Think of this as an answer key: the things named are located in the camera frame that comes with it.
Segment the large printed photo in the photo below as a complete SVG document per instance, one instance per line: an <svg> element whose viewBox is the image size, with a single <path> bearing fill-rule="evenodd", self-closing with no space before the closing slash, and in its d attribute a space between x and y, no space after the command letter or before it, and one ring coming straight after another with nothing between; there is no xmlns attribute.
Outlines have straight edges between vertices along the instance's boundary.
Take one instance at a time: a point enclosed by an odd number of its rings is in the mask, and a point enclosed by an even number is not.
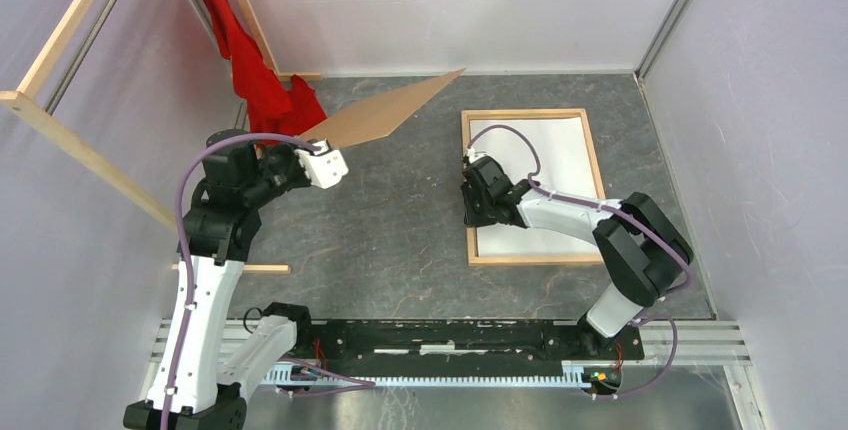
<svg viewBox="0 0 848 430"><path fill-rule="evenodd" d="M545 119L473 119L473 148L496 160L511 181L517 182L541 168L535 180L548 190L590 198L603 196L579 117ZM598 261L597 248L575 237L540 229L497 224L478 228L476 255L481 258L517 257L535 261L552 257Z"/></svg>

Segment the light wooden picture frame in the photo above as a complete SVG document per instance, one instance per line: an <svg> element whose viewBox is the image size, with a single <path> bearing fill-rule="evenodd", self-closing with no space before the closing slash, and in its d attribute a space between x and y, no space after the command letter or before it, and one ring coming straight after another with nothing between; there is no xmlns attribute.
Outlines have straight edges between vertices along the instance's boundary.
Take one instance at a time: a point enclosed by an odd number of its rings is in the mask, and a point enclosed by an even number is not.
<svg viewBox="0 0 848 430"><path fill-rule="evenodd" d="M545 119L545 118L571 118L571 117L579 117L583 120L584 124L584 132L586 141L589 145L589 153L592 163L595 165L595 169L600 174L600 168L598 163L598 158L596 155L595 146L593 143L593 137L590 129L590 125L588 122L588 116L584 109L582 108L569 108L569 109L507 109L507 110L465 110L461 114L461 132L462 132L462 145L465 150L468 147L473 147L476 139L470 135L469 130L469 122L473 119ZM528 175L523 178L527 179L530 185L530 191L522 198L526 200L529 204L529 213L530 214L542 214L542 218L545 221L552 221L555 224L562 224L567 228L566 233L560 233L567 236L575 237L580 240L583 240L587 243L595 245L595 241L593 239L593 235L591 230L588 227L590 221L593 220L593 215L591 212L591 207L596 207L599 200L605 198L605 190L604 184L602 181L602 177L600 175L600 182L603 185L603 196L601 198L590 198L583 197L579 195L574 195L565 192L558 192L556 190L548 190L545 187L541 186L539 182L535 180L535 177L541 171L540 167L537 167L535 170L528 173ZM589 201L590 207L583 206L581 204L574 205L571 203L564 203L560 201L560 196L570 196L576 197L582 201ZM545 208L551 208L554 210L553 215L543 214L543 210ZM602 261L602 257L600 254L600 259L598 261L589 261L587 259L573 259L567 260L564 262L557 262L552 257L543 258L541 260L531 260L522 262L517 257L507 257L507 258L481 258L476 255L476 234L475 230L478 228L470 228L467 231L467 257L469 264L473 266L528 266L528 265L583 265L583 264L599 264Z"/></svg>

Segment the brown hardboard backing board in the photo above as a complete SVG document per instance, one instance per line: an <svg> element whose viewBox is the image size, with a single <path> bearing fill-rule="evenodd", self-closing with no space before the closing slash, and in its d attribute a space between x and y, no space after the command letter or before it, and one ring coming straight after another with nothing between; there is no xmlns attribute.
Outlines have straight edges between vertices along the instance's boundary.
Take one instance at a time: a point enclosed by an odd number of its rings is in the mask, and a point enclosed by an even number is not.
<svg viewBox="0 0 848 430"><path fill-rule="evenodd" d="M327 140L347 148L391 135L417 110L444 90L465 68L358 100L307 130L306 141Z"/></svg>

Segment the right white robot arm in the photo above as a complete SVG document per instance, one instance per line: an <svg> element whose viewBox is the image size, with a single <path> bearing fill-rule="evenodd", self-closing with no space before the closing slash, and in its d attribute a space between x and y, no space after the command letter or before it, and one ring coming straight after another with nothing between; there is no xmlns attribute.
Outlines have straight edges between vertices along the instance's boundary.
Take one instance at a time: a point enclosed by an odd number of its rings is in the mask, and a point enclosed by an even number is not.
<svg viewBox="0 0 848 430"><path fill-rule="evenodd" d="M465 157L461 191L469 228L496 224L554 232L593 245L611 283L578 321L577 342L602 358L647 308L691 284L694 253L648 195L623 200L556 193L532 176L512 182L490 156Z"/></svg>

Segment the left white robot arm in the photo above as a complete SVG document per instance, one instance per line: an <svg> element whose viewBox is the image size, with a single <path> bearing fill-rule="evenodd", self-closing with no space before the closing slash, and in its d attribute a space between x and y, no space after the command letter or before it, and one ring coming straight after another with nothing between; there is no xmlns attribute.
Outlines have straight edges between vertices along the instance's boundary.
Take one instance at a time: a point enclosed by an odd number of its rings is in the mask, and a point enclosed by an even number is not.
<svg viewBox="0 0 848 430"><path fill-rule="evenodd" d="M240 429L247 404L286 353L314 344L307 308L272 303L225 361L219 359L227 312L261 227L260 209L299 188L326 189L348 172L327 140L226 130L210 136L189 168L201 167L190 207L188 178L175 197L180 256L172 323L146 396L128 405L127 429Z"/></svg>

